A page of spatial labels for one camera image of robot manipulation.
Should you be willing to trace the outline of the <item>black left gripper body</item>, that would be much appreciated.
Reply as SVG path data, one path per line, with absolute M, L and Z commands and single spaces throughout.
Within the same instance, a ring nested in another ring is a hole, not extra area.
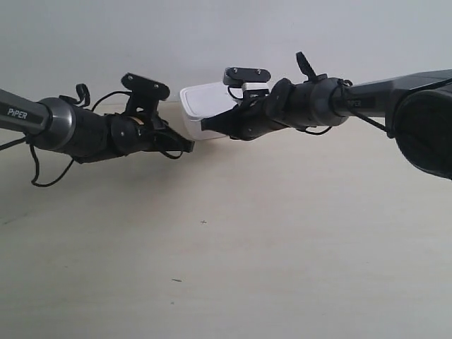
M 134 118 L 136 141 L 133 151 L 137 152 L 159 152 L 162 155 L 170 155 L 163 143 L 164 138 L 169 138 L 169 124 L 164 119 L 156 119 L 146 124 L 139 118 Z

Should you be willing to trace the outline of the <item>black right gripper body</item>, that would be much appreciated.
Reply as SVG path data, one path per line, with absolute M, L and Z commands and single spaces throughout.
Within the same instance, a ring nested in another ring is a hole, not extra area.
M 252 141 L 279 130 L 279 123 L 266 114 L 266 99 L 245 100 L 232 109 L 233 140 Z

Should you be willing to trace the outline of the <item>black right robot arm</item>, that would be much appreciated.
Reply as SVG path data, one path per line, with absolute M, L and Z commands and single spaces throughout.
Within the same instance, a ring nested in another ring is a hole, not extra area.
M 451 70 L 422 71 L 354 84 L 317 76 L 279 80 L 263 97 L 201 120 L 204 131 L 252 141 L 282 129 L 333 128 L 361 119 L 393 139 L 416 169 L 451 178 Z

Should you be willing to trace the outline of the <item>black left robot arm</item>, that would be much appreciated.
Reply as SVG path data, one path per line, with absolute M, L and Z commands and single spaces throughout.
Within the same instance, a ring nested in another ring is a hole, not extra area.
M 1 91 L 1 128 L 23 133 L 40 150 L 70 156 L 84 164 L 157 152 L 176 160 L 194 149 L 194 142 L 169 126 L 158 114 L 156 95 L 127 91 L 122 113 L 99 115 L 62 97 L 33 102 Z

